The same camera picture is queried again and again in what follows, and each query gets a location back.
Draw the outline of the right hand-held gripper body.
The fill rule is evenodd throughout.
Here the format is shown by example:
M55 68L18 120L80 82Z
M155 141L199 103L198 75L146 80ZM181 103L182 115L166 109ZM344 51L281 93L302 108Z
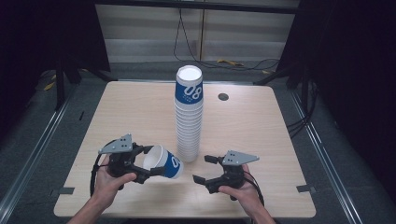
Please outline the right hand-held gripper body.
M210 194L217 193L221 186L229 186L234 189L239 189L245 182L242 165L258 161L259 159L260 158L255 155L235 150L228 150L222 157L222 163L217 163L222 167L223 174L220 177L206 180L205 187L208 189Z

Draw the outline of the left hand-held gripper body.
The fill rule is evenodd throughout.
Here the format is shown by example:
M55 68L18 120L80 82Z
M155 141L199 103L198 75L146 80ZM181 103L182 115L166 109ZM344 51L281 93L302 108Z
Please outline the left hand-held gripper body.
M134 147L140 146L133 141L130 133L125 134L119 139L115 139L107 143L98 151L100 155L108 154L109 163L107 172L113 177L121 177L128 173L136 174L134 182L143 184L149 177L149 170L138 167L134 164L136 155Z

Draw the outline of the blue banded paper cup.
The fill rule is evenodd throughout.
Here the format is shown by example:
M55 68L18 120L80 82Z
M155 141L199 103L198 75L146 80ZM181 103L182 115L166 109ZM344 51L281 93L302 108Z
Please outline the blue banded paper cup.
M154 146L143 161L143 168L164 168L163 176L167 178L179 178L184 170L184 163L174 154L161 145Z

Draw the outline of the stack of white paper cups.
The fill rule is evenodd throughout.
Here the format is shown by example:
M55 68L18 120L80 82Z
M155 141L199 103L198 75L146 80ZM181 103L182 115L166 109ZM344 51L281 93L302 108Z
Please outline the stack of white paper cups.
M204 110L203 74L197 66L185 65L178 69L174 104L177 154L183 161L195 161L199 154Z

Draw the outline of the person's right hand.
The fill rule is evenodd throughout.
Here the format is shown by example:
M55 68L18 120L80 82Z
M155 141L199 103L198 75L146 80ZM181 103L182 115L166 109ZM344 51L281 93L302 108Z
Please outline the person's right hand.
M234 189L229 186L219 187L219 192L233 196L245 210L248 216L253 217L258 215L264 209L256 188L252 185L253 178L249 174L249 169L246 164L242 165L245 175L245 183L239 189Z

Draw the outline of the person's left hand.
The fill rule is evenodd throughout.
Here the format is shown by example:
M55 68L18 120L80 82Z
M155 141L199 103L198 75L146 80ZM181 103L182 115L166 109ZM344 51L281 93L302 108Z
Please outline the person's left hand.
M103 213L111 204L119 191L119 188L136 179L136 174L128 173L121 177L113 177L107 172L109 156L103 159L95 180L94 192L92 195L93 204L99 213Z

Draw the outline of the black metal stand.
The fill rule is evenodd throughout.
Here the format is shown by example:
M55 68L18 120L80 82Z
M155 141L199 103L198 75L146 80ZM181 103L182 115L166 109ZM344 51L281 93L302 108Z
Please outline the black metal stand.
M255 81L255 86L265 86L279 77L287 77L286 86L289 90L296 90L299 84L302 84L302 107L304 112L308 108L308 68L304 63L292 63L286 68L276 70L274 73L262 80Z
M56 110L59 110L65 102L64 78L67 77L69 82L72 84L79 84L81 81L81 75L78 71L79 69L86 69L88 72L99 77L105 82L117 81L116 78L105 75L93 65L75 58L72 55L66 54L64 57L60 57L56 61Z

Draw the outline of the long yellow tape strip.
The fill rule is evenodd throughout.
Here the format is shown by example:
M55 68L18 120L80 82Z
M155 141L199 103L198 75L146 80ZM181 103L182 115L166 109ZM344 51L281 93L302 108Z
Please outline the long yellow tape strip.
M227 63L228 65L231 65L231 66L244 67L244 65L242 63L229 61L229 60L223 60L223 59L217 60L217 63Z

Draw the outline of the dark curtain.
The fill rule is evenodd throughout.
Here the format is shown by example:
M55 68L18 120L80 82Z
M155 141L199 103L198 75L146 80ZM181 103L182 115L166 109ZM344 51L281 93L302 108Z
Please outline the dark curtain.
M396 201L396 0L300 0L280 68L312 78L352 147Z
M0 0L0 139L58 61L73 82L110 69L94 0Z

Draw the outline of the black horizontal bar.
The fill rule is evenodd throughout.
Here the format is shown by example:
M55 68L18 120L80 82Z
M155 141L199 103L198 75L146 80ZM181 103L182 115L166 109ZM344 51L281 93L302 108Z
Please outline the black horizontal bar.
M177 1L177 0L93 0L98 5L109 6L131 6L131 7L167 7L167 8L188 8L188 9L207 9L222 11L241 11L275 14L299 14L303 13L298 7L274 7L259 5L242 5L230 3L207 3L196 1Z

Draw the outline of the metal floor rail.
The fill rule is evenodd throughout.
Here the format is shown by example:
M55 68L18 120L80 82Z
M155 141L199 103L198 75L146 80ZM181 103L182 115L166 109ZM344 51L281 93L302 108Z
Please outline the metal floor rail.
M318 155L318 158L324 168L324 171L332 185L332 189L337 197L338 202L344 210L346 218L349 224L363 224L361 216L350 197L350 194L347 192L347 189L337 173L332 160L323 145L323 142L313 124L312 121L308 121L307 114L304 112L302 107L302 100L296 91L290 92L291 98L294 102L294 105L298 111L299 116L304 120L304 128L314 146L314 149Z
M56 132L64 113L69 105L70 99L75 94L77 85L70 87L69 93L66 98L60 102L58 107L51 114L51 118L47 122L45 129L39 132L38 140L33 144L29 156L24 161L23 167L16 175L10 187L7 189L6 194L0 200L0 223L6 223L11 214L13 213L16 204L28 185L32 174L34 173L41 157L50 142L50 139Z

